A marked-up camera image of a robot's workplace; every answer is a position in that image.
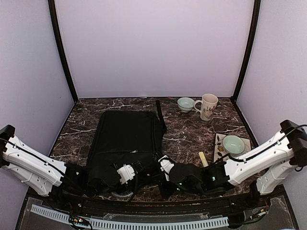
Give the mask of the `yellow highlighter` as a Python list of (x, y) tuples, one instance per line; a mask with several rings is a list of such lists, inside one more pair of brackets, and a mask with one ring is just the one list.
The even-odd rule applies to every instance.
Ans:
[(206, 160), (206, 157), (205, 157), (205, 155), (204, 155), (204, 153), (202, 151), (199, 152), (199, 157), (200, 157), (200, 160), (202, 162), (203, 167), (208, 167), (209, 164), (208, 164), (208, 162)]

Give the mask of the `black student bag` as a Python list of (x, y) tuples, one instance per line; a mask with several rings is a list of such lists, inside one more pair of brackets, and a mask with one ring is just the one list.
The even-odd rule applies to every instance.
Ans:
[(152, 178), (152, 154), (162, 154), (162, 139), (167, 128), (161, 105), (156, 101), (156, 112), (108, 110), (100, 117), (90, 148), (87, 163), (91, 157), (102, 153), (117, 153), (126, 156), (131, 153), (138, 160), (143, 159), (151, 174), (151, 183), (156, 183), (162, 193), (166, 181)]

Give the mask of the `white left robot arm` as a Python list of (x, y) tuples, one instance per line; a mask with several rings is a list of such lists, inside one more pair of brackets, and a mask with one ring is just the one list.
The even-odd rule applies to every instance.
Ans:
[(146, 161), (133, 154), (102, 153), (90, 158), (86, 166), (65, 163), (43, 155), (25, 145), (15, 128), (7, 125), (0, 130), (0, 167), (13, 173), (22, 183), (50, 203), (63, 209), (68, 199), (59, 190), (78, 196), (99, 196), (104, 193), (133, 193), (151, 182)]

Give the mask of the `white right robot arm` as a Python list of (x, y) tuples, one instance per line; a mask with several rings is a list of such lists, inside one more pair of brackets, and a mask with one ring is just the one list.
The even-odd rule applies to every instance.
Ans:
[(280, 126), (281, 130), (262, 145), (238, 157), (227, 153), (203, 168), (155, 154), (165, 175), (166, 187), (171, 191), (216, 197), (267, 169), (253, 183), (255, 190), (245, 196), (245, 204), (255, 208), (263, 201), (263, 195), (271, 193), (290, 172), (307, 165), (307, 126), (290, 120), (284, 120)]

